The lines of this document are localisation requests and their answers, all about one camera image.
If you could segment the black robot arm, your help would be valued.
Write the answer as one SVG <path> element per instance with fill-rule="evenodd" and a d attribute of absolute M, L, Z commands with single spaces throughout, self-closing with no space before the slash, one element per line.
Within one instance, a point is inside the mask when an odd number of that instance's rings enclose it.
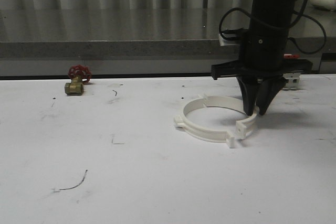
<path fill-rule="evenodd" d="M 305 59 L 285 59 L 289 29 L 302 16 L 292 19 L 297 0 L 253 0 L 248 29 L 239 30 L 239 56 L 235 61 L 213 65 L 213 79 L 233 76 L 240 86 L 243 110 L 252 115 L 254 108 L 264 115 L 274 97 L 286 85 L 290 72 L 310 72 Z"/>

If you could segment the black gripper second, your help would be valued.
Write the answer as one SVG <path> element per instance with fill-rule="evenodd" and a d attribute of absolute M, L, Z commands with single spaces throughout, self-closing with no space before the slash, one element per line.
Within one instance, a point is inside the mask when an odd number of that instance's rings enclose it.
<path fill-rule="evenodd" d="M 312 62 L 284 57 L 286 37 L 258 36 L 248 30 L 242 33 L 238 60 L 212 65 L 213 79 L 237 77 L 243 99 L 243 109 L 252 115 L 255 104 L 264 115 L 272 100 L 286 85 L 282 76 L 290 72 L 310 72 Z M 261 84 L 257 78 L 264 79 Z"/>

